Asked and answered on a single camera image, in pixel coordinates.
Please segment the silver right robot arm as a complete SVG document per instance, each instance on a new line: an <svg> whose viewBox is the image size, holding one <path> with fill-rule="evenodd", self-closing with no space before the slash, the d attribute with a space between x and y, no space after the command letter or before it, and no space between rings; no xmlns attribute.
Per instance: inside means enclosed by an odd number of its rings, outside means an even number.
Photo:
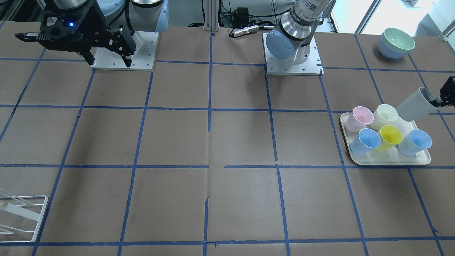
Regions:
<svg viewBox="0 0 455 256"><path fill-rule="evenodd" d="M167 0L46 0L36 33L17 34L44 48L74 52L97 70L152 71L168 27Z"/></svg>

